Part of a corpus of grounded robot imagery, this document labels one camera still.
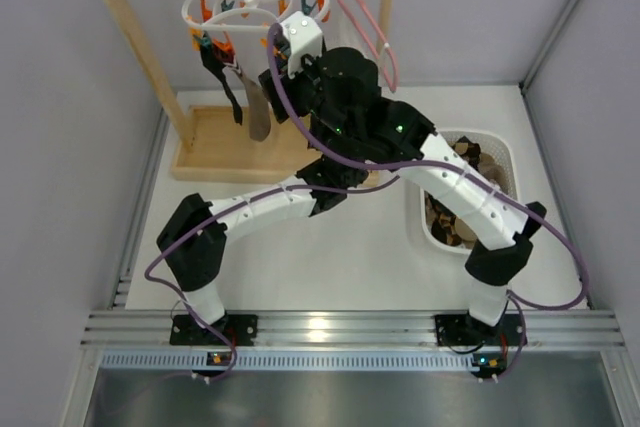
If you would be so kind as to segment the taupe sock maroon striped cuff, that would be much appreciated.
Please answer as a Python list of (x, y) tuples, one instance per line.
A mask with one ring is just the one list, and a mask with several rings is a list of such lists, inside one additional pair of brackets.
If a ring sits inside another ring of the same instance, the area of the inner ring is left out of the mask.
[(270, 106), (262, 88), (241, 70), (238, 74), (245, 88), (249, 108), (249, 136), (253, 141), (263, 142), (271, 132)]

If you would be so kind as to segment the dark navy sock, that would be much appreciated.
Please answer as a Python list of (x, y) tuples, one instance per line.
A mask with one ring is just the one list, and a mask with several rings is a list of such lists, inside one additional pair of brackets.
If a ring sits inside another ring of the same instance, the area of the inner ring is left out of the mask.
[(203, 66), (220, 82), (227, 99), (231, 103), (234, 122), (242, 125), (243, 111), (224, 74), (224, 63), (216, 56), (212, 46), (201, 45), (199, 50)]

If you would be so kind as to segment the white plastic clip hanger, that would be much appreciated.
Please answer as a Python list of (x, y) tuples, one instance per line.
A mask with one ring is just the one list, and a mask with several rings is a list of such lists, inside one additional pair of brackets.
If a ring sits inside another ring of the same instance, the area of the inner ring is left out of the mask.
[(329, 20), (331, 0), (184, 0), (180, 16), (198, 32), (263, 33), (273, 23), (301, 14), (319, 23)]

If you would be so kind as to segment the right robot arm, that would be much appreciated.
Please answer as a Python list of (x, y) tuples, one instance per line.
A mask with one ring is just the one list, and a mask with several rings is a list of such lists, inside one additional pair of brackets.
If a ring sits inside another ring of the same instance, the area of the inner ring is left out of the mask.
[(375, 64), (358, 50), (339, 47), (294, 58), (270, 47), (267, 59), (259, 82), (277, 121), (294, 123), (323, 160), (396, 172), (471, 228), (476, 241), (465, 263), (472, 279), (467, 315), (474, 326), (496, 329), (545, 207), (502, 193), (419, 110), (383, 96)]

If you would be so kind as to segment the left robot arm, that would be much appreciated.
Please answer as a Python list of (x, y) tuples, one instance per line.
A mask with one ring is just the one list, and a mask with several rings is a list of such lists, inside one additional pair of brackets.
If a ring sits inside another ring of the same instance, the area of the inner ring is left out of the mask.
[(210, 222), (165, 258), (187, 304), (199, 317), (197, 323), (214, 325), (226, 314), (216, 278), (228, 245), (279, 221), (326, 212), (368, 177), (365, 170), (322, 156), (270, 188), (212, 201), (198, 193), (186, 196), (156, 244), (164, 252), (197, 225)]

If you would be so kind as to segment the pink clothes hanger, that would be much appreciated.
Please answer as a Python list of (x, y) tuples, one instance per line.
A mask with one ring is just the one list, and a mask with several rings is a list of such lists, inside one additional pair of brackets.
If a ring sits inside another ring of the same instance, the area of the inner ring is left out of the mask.
[(377, 17), (374, 17), (366, 0), (353, 0), (359, 14), (345, 0), (335, 1), (369, 50), (386, 87), (395, 93), (399, 84), (398, 61), (389, 40), (393, 0), (379, 0)]

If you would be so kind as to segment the socks pile in basket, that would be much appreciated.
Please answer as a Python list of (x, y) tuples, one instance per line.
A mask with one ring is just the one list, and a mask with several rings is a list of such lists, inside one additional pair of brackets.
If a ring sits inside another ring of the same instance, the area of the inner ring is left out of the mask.
[(424, 193), (425, 226), (437, 244), (460, 252), (470, 250), (477, 236), (458, 213), (479, 205), (483, 208), (482, 201), (488, 202), (498, 191), (507, 193), (508, 178), (505, 169), (467, 136), (450, 143), (450, 147), (453, 156), (462, 161), (461, 171), (450, 194), (435, 198)]

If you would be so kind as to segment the white undershirt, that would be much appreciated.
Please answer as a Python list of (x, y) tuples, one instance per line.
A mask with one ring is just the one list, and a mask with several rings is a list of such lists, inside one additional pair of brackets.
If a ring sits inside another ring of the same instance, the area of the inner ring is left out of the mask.
[(350, 47), (361, 49), (359, 34), (352, 22), (340, 9), (331, 11), (326, 27), (326, 45), (329, 49)]

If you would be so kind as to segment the wooden clothes rack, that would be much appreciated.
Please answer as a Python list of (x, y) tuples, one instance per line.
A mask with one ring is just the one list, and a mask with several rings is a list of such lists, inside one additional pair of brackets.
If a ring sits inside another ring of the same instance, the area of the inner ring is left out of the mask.
[[(233, 124), (231, 110), (223, 104), (180, 104), (128, 0), (104, 2), (178, 134), (170, 166), (176, 179), (271, 183), (314, 159), (301, 135), (290, 127), (276, 127), (264, 143), (258, 143), (249, 139), (247, 128)], [(391, 6), (392, 0), (380, 0), (379, 18), (374, 23), (380, 43), (389, 29)]]

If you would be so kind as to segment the white perforated laundry basket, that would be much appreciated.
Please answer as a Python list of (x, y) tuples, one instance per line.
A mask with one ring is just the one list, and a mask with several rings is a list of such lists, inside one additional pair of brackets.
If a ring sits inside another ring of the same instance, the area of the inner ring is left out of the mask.
[[(443, 130), (439, 135), (452, 149), (463, 153), (469, 164), (478, 158), (482, 175), (505, 195), (518, 199), (518, 182), (511, 149), (501, 138), (473, 130)], [(441, 251), (468, 255), (473, 245), (471, 237), (467, 237), (470, 231), (464, 227), (464, 237), (461, 237), (455, 228), (455, 220), (449, 221), (441, 216), (443, 210), (432, 201), (430, 194), (422, 189), (420, 196), (423, 209), (421, 227), (427, 240)]]

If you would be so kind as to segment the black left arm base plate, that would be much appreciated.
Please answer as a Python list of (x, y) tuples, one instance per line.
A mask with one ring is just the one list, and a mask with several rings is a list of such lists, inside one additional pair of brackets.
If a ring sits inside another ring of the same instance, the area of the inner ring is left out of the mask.
[[(213, 328), (234, 346), (253, 346), (259, 332), (258, 316), (226, 314)], [(176, 315), (172, 319), (169, 344), (174, 346), (223, 346), (224, 342), (209, 329), (201, 326), (191, 315)]]

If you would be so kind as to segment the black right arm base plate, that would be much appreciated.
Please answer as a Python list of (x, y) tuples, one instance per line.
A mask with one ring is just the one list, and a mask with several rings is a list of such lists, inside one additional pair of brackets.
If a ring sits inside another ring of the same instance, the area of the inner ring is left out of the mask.
[(493, 338), (495, 329), (465, 313), (436, 315), (435, 331), (439, 346), (475, 347)]

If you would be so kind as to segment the aluminium mounting rail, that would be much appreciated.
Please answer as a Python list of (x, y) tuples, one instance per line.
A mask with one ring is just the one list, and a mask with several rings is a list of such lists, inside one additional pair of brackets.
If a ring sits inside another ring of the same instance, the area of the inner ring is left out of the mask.
[[(268, 347), (433, 347), (436, 313), (258, 312), (257, 325), (245, 331)], [(549, 351), (614, 350), (625, 346), (615, 315), (609, 311), (525, 312), (529, 346)], [(150, 346), (169, 343), (167, 311), (95, 311), (81, 336), (83, 346)]]

